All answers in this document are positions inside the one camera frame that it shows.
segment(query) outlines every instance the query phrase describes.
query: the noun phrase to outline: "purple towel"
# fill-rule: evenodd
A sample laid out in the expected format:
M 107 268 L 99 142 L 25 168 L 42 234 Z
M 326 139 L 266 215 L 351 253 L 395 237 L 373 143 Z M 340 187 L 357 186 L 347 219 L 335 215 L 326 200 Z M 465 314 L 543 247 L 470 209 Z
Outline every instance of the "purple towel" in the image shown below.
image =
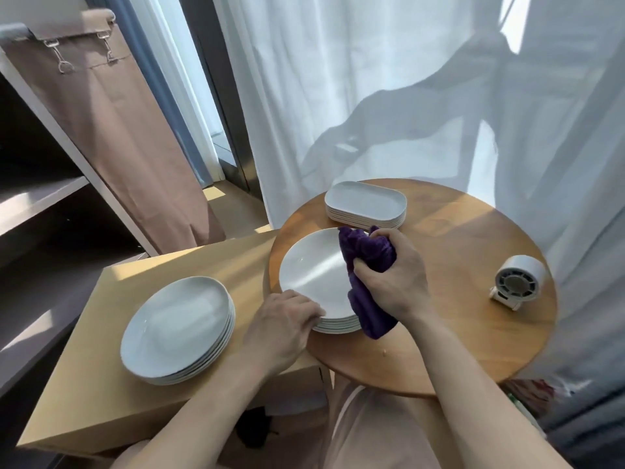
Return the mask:
M 373 226 L 369 232 L 377 229 L 379 227 Z M 371 339 L 379 339 L 395 327 L 397 320 L 378 306 L 367 287 L 354 274 L 354 259 L 360 258 L 373 271 L 382 273 L 395 263 L 395 249 L 386 237 L 371 239 L 364 230 L 350 227 L 339 227 L 339 246 L 348 265 L 349 283 L 352 286 L 348 292 L 349 303 L 364 333 Z

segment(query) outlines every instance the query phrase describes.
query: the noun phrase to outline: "hand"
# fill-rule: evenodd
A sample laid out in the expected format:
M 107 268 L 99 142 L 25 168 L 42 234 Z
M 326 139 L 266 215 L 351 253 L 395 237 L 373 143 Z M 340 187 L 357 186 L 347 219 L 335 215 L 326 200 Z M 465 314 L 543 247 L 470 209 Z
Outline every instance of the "hand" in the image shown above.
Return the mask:
M 371 234 L 371 238 L 379 236 L 388 237 L 395 247 L 395 263 L 384 273 L 377 273 L 356 259 L 354 273 L 371 291 L 378 306 L 406 325 L 412 318 L 432 310 L 426 267 L 408 237 L 397 229 L 378 229 Z
M 302 353 L 312 328 L 326 312 L 300 293 L 270 294 L 250 323 L 242 351 L 267 377 L 288 369 Z

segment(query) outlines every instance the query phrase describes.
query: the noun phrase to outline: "person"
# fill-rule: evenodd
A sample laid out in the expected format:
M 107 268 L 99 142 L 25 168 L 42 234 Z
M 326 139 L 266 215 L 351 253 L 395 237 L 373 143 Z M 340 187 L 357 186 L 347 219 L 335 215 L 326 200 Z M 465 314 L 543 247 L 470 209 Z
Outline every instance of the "person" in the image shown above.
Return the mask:
M 379 306 L 414 338 L 465 468 L 570 467 L 437 314 L 425 265 L 409 239 L 396 229 L 379 229 L 375 236 L 389 238 L 397 260 L 384 273 L 357 261 L 355 273 Z M 160 433 L 122 455 L 119 466 L 221 468 L 217 458 L 239 416 L 265 381 L 295 362 L 323 315 L 317 303 L 295 291 L 270 295 L 240 349 Z M 340 411 L 331 406 L 333 426 L 320 469 L 440 468 L 423 431 L 392 396 L 356 385 L 348 393 Z

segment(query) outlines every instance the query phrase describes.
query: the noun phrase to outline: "stack of oval plates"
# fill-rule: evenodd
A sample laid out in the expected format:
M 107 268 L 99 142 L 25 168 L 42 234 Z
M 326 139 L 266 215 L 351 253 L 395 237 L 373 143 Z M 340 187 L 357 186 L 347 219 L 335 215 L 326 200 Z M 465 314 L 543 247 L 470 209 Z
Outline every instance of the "stack of oval plates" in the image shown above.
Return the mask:
M 282 259 L 279 281 L 283 291 L 295 290 L 325 309 L 316 331 L 345 334 L 361 328 L 348 300 L 351 285 L 337 228 L 318 230 L 295 243 Z
M 154 385 L 173 385 L 205 370 L 228 345 L 234 303 L 223 284 L 191 276 L 168 284 L 130 320 L 121 362 Z
M 406 219 L 406 197 L 395 189 L 364 182 L 339 182 L 326 192 L 326 214 L 332 220 L 354 227 L 384 229 L 400 227 Z

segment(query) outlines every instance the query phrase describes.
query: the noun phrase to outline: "shelving unit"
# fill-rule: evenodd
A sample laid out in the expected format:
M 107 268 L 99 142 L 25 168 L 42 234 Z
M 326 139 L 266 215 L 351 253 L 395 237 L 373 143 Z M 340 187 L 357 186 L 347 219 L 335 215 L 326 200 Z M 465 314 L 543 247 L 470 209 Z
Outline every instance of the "shelving unit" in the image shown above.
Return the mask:
M 157 253 L 2 49 L 0 106 L 0 466 L 43 469 L 14 445 L 67 335 L 104 267 Z

